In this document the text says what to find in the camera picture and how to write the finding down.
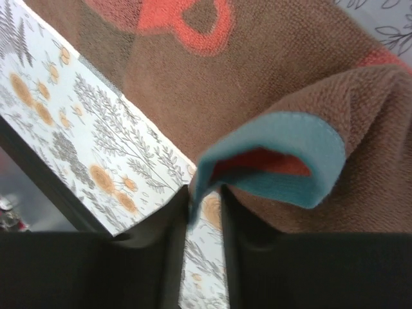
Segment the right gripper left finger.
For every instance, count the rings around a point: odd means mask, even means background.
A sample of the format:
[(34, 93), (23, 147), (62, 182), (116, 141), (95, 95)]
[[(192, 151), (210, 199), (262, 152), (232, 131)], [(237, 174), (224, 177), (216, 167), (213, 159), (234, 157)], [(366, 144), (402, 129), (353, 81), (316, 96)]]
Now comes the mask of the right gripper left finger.
[(2, 308), (177, 308), (189, 192), (126, 232), (4, 232)]

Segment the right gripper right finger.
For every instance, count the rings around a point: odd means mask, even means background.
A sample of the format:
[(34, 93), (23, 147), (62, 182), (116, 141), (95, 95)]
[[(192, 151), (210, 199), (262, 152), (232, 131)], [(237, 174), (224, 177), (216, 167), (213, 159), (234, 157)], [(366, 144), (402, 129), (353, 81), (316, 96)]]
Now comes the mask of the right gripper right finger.
[(410, 308), (411, 235), (287, 234), (221, 190), (231, 308)]

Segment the orange brown bear towel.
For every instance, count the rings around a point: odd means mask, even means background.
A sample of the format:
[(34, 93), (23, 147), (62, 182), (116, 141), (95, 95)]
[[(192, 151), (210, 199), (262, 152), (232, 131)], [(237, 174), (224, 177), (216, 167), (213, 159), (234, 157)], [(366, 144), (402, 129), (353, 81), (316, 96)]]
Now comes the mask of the orange brown bear towel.
[(287, 232), (411, 231), (410, 1), (28, 1)]

